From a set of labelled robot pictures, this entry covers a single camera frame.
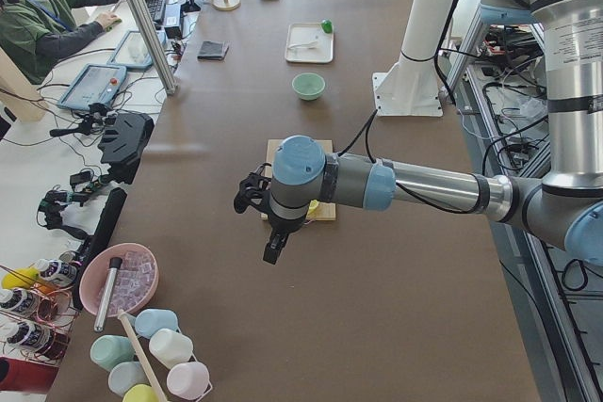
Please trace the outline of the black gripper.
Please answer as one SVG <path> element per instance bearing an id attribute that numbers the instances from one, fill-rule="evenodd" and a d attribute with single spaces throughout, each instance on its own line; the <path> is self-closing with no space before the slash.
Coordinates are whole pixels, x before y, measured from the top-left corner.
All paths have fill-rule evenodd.
<path id="1" fill-rule="evenodd" d="M 270 164 L 260 164 L 243 179 L 238 186 L 234 198 L 234 209 L 238 214 L 243 214 L 248 207 L 252 207 L 262 214 L 269 214 L 269 195 L 271 178 L 264 175 L 266 167 Z M 289 234 L 272 231 L 269 241 L 264 248 L 263 260 L 275 265 L 287 243 Z"/>

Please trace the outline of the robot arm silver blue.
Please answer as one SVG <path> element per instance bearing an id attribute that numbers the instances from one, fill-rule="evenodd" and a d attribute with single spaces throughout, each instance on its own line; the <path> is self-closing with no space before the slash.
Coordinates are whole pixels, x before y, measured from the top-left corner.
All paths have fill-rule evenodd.
<path id="1" fill-rule="evenodd" d="M 272 173 L 252 172 L 234 207 L 264 213 L 275 263 L 311 201 L 382 211 L 394 200 L 453 214 L 483 214 L 524 230 L 570 256 L 602 262 L 602 0 L 481 0 L 493 24 L 539 23 L 545 31 L 550 169 L 540 179 L 487 177 L 326 153 L 293 136 L 277 148 Z"/>

